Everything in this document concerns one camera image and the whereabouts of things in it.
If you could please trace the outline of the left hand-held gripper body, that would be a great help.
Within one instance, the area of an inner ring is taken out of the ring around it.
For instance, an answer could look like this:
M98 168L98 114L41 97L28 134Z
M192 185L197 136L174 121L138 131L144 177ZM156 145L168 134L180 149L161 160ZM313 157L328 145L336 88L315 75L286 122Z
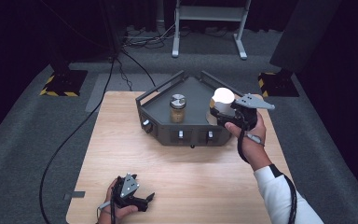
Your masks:
M134 196L134 193L139 188L136 182L136 175L126 174L124 177L119 176L116 184L112 187L111 202L116 204L118 208L123 208L133 205L135 202L140 202Z

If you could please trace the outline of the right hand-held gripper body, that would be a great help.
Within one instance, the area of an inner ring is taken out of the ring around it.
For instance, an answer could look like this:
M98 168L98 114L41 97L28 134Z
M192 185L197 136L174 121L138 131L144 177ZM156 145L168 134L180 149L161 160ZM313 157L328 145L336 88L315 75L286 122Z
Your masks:
M275 109L275 105L267 103L250 93L243 95L241 98L236 99L236 101L241 107L233 109L234 117L236 118L234 124L245 130L252 130L257 124L258 109Z

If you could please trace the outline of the white lidded container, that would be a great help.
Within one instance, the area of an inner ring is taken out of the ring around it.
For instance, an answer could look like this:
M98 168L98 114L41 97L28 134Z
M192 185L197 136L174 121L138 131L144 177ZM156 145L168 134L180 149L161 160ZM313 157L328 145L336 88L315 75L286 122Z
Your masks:
M216 109L220 113L227 114L231 110L231 104L235 100L235 95L228 88L218 88L210 101L210 108Z

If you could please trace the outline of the grey corner shelf rack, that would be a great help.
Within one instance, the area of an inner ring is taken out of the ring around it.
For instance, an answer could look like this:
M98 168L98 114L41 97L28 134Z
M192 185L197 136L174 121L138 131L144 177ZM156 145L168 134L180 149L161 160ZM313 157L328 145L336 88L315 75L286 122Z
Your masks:
M211 74L176 73L155 88L135 99L142 129L164 146L221 147L231 134L221 126L210 125L206 119L210 100L218 88L232 90L237 98L242 92L229 87ZM182 94L186 98L185 117L182 122L171 121L171 97Z

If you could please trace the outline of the glass jar of brown powder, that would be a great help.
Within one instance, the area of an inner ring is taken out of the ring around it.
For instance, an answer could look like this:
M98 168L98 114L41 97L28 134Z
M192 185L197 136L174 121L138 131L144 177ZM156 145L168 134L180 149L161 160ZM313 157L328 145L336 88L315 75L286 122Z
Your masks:
M186 97L183 94L176 93L171 97L171 122L180 123L184 121L186 114Z

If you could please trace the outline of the person's left hand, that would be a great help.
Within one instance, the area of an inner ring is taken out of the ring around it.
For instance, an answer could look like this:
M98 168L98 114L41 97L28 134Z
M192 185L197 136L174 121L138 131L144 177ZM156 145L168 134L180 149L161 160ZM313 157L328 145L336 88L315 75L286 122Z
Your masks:
M110 199L112 195L112 187L116 184L117 179L114 179L113 182L110 184L110 186L107 189L106 196L104 202L109 202L109 204L102 209L100 212L100 215L98 217L98 224L121 224L122 220L135 212L138 212L138 208L135 205L129 205L123 208L118 208L115 204L115 222L113 223L111 220L111 205L110 205Z

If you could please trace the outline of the person's right hand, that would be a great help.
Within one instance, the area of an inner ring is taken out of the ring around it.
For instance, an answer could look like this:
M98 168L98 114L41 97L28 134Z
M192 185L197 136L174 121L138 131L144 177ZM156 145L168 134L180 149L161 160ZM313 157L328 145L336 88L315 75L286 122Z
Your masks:
M265 151L266 126L260 113L257 113L257 124L248 131L249 134L258 136L261 143L257 143L249 137L244 136L242 140L242 153L254 171L271 165L271 160Z

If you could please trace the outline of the yellow black striped base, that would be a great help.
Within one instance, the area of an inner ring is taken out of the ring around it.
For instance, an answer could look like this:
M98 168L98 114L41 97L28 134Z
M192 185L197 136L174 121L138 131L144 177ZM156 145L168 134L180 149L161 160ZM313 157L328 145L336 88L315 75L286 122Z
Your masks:
M87 70L70 70L66 74L53 72L48 78L40 94L49 96L77 97L80 95L80 90L87 73Z
M257 79L263 97L299 96L291 77L280 73L260 73Z

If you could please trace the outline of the grey tape strip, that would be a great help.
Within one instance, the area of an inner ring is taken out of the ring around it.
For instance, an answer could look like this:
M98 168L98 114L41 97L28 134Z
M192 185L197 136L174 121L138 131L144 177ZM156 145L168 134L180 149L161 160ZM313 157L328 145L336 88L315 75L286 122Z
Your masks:
M85 191L73 191L73 192L70 192L70 193L65 193L63 195L63 199L65 201L70 201L73 198L84 198L85 193L86 193Z

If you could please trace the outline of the dark slanted panel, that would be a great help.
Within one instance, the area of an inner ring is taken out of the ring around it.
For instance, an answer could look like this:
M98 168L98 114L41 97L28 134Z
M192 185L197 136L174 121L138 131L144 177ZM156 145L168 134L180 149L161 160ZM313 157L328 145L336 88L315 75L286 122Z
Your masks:
M281 76L300 73L333 19L342 0L298 0L269 63Z

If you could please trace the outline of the grey metal stand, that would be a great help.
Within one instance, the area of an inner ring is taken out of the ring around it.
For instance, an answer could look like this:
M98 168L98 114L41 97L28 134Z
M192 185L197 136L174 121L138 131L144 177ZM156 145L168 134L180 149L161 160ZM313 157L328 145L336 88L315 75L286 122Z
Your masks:
M174 11L174 37L172 43L172 56L179 56L180 21L234 21L238 22L238 32L233 34L240 58L247 59L247 53L242 44L241 37L249 13L252 0L246 0L244 7L205 7L182 6L180 0L176 0Z

